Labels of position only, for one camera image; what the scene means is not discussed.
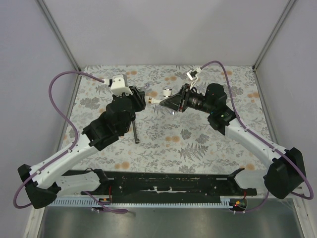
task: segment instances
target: cable connector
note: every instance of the cable connector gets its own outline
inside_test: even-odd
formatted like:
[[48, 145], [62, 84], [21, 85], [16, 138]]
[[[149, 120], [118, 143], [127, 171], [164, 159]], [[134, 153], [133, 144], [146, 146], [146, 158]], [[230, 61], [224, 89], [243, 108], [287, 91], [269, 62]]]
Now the cable connector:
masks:
[[196, 68], [195, 70], [190, 70], [186, 74], [189, 77], [190, 81], [194, 81], [198, 79], [198, 74], [202, 72], [202, 69], [200, 67]]

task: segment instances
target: flower pattern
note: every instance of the flower pattern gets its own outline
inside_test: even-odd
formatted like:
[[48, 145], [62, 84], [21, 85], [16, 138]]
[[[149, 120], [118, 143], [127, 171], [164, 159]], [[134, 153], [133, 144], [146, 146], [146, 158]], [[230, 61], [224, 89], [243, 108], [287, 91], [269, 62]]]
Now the flower pattern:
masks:
[[[150, 83], [148, 94], [162, 98], [164, 86], [178, 92], [188, 83], [186, 72], [194, 65], [181, 66], [88, 66], [84, 72], [98, 78], [112, 78], [126, 74], [129, 85], [142, 87]], [[254, 74], [250, 67], [226, 67], [236, 108], [244, 121], [269, 138]], [[196, 84], [198, 92], [205, 93], [210, 83], [228, 87], [218, 66], [206, 67]], [[70, 119], [79, 130], [106, 110], [112, 101], [109, 88], [95, 80], [82, 77]], [[207, 114], [188, 109], [172, 114], [167, 108], [149, 105], [136, 113], [136, 127], [140, 143], [134, 143], [132, 127], [125, 136], [103, 151], [82, 160], [73, 169], [100, 168], [105, 171], [135, 171], [157, 173], [227, 174], [238, 168], [263, 169], [264, 165], [236, 141], [214, 131]], [[63, 146], [73, 141], [74, 130], [69, 126]]]

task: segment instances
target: wall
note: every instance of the wall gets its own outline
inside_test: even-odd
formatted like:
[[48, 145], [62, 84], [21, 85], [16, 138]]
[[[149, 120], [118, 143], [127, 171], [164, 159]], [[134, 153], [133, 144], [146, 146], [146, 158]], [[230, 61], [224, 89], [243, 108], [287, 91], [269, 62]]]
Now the wall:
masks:
[[80, 66], [253, 65], [287, 0], [45, 0]]
[[[2, 1], [0, 30], [0, 230], [3, 238], [19, 238], [30, 209], [12, 205], [21, 184], [17, 168], [54, 152], [63, 120], [50, 104], [48, 86], [72, 66], [34, 0]], [[66, 76], [53, 89], [63, 111], [74, 82]], [[18, 203], [27, 202], [23, 191]]]
[[[304, 155], [317, 194], [317, 1], [298, 1], [258, 69], [279, 143]], [[317, 199], [308, 201], [317, 224]]]

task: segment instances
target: gray floor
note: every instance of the gray floor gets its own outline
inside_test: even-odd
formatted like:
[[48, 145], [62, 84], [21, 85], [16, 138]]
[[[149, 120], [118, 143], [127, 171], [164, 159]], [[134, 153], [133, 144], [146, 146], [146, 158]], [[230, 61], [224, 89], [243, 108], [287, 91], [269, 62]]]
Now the gray floor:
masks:
[[[260, 200], [249, 199], [249, 207]], [[291, 200], [270, 200], [260, 211], [233, 215], [200, 208], [134, 208], [97, 214], [88, 208], [48, 207], [38, 238], [302, 238]]]

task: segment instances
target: metal grate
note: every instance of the metal grate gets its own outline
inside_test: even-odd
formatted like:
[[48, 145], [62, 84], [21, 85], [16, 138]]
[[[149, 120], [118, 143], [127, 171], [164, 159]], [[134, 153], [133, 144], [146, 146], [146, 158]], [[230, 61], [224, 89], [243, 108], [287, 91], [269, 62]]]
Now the metal grate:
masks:
[[[113, 203], [107, 207], [144, 208], [232, 208], [229, 198], [221, 198], [220, 203]], [[52, 207], [100, 207], [89, 197], [61, 197], [49, 206]]]

